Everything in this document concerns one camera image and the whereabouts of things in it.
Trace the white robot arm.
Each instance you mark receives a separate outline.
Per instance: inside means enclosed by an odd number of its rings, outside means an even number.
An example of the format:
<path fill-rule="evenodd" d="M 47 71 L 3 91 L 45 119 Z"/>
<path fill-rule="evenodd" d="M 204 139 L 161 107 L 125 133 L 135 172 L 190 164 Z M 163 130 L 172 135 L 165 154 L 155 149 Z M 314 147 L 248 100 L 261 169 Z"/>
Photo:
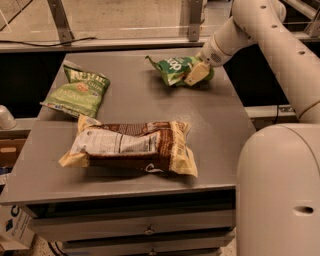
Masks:
<path fill-rule="evenodd" d="M 204 44 L 219 67 L 257 44 L 298 120 L 265 127 L 237 167 L 237 256 L 320 256 L 320 59 L 284 25 L 280 0 L 234 0 L 231 18 Z"/>

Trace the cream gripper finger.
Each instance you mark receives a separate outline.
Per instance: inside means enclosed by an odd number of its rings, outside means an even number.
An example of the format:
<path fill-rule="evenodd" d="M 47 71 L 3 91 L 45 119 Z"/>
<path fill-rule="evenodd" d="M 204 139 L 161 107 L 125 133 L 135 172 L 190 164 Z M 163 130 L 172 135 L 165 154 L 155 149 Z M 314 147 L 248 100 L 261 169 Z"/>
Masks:
<path fill-rule="evenodd" d="M 199 62 L 191 68 L 191 71 L 186 76 L 184 82 L 189 86 L 193 86 L 203 80 L 209 74 L 210 66 L 205 62 Z"/>

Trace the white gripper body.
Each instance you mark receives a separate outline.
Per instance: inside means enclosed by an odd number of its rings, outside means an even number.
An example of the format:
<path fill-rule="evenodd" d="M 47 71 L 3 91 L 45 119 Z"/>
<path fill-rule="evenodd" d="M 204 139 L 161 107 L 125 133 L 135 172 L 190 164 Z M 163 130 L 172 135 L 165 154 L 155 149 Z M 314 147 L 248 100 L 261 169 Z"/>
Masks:
<path fill-rule="evenodd" d="M 212 67 L 223 66 L 230 60 L 229 55 L 226 55 L 218 48 L 211 46 L 203 46 L 196 56 Z"/>

